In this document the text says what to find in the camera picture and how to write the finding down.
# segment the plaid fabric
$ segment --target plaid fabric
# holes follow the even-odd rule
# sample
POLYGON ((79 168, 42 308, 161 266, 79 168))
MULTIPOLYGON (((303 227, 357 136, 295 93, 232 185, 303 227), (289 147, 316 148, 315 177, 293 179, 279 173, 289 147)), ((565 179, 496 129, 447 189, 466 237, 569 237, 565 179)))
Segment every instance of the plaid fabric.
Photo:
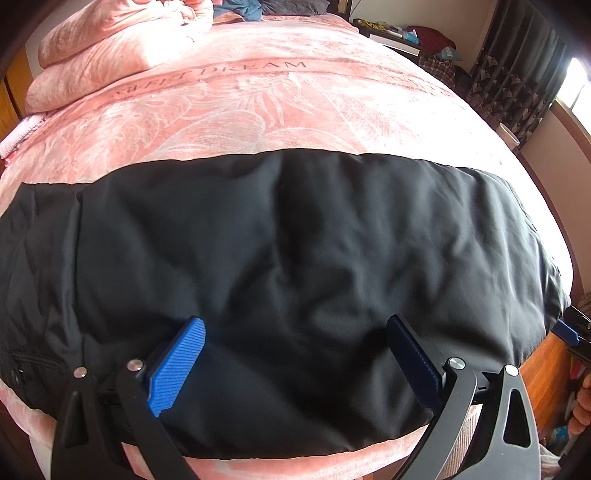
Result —
POLYGON ((456 66, 449 60, 440 60, 435 55, 421 55, 418 58, 418 66, 451 90, 456 86, 456 66))

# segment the bed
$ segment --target bed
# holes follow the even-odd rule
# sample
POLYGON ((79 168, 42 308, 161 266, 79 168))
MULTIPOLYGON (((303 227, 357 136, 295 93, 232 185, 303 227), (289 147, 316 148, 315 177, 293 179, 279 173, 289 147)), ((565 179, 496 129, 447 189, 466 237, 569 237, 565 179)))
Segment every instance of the bed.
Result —
MULTIPOLYGON (((513 185, 570 291, 566 243, 504 142, 442 83, 330 14, 214 26, 182 59, 59 110, 11 158, 0 179, 0 213, 23 182, 86 183, 134 163, 282 148, 387 153, 502 177, 513 185)), ((1 382, 0 400, 29 434, 47 472, 54 420, 29 409, 1 382)), ((367 475, 408 455, 421 433, 332 456, 328 465, 309 458, 296 467, 297 478, 367 475)), ((135 448, 126 450, 135 470, 148 475, 135 448)), ((260 473, 265 463, 283 462, 284 472, 293 469, 290 460, 297 459, 191 464, 203 479, 250 478, 259 469, 256 478, 271 480, 286 477, 276 469, 260 473)))

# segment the wall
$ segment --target wall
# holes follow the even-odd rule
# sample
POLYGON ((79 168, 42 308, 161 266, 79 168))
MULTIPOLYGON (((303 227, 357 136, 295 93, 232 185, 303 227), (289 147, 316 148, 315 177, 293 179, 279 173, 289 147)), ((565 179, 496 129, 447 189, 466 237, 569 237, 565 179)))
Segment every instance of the wall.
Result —
POLYGON ((478 59, 495 12, 496 0, 361 0, 351 18, 391 25, 423 25, 453 40, 470 72, 478 59))
POLYGON ((47 35, 53 27, 59 25, 71 14, 77 12, 82 7, 89 4, 91 0, 66 0, 59 7, 57 7, 44 21, 37 27, 37 29, 31 34, 27 42, 25 43, 25 49, 27 50, 27 58, 29 60, 29 66, 31 67, 31 73, 33 77, 36 77, 43 70, 39 66, 37 60, 37 50, 39 44, 45 35, 47 35))
POLYGON ((591 291, 590 161, 552 111, 546 114, 521 153, 562 221, 584 291, 591 291))

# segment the dark blue gripper pad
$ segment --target dark blue gripper pad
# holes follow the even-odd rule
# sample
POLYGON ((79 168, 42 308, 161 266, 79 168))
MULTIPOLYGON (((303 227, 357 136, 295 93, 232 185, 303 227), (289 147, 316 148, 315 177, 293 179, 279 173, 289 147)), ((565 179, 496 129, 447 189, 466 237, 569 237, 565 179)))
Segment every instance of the dark blue gripper pad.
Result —
POLYGON ((388 346, 418 402, 423 408, 429 408, 433 414, 439 414, 443 408, 443 381, 437 368, 398 315, 388 319, 386 336, 388 346))

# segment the curtain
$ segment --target curtain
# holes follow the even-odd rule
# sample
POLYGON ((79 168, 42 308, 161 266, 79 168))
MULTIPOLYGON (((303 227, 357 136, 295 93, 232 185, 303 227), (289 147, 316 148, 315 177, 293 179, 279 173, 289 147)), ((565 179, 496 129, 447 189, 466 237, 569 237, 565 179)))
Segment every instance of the curtain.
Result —
POLYGON ((529 0, 499 0, 475 65, 468 104, 522 147, 556 98, 572 55, 529 0))

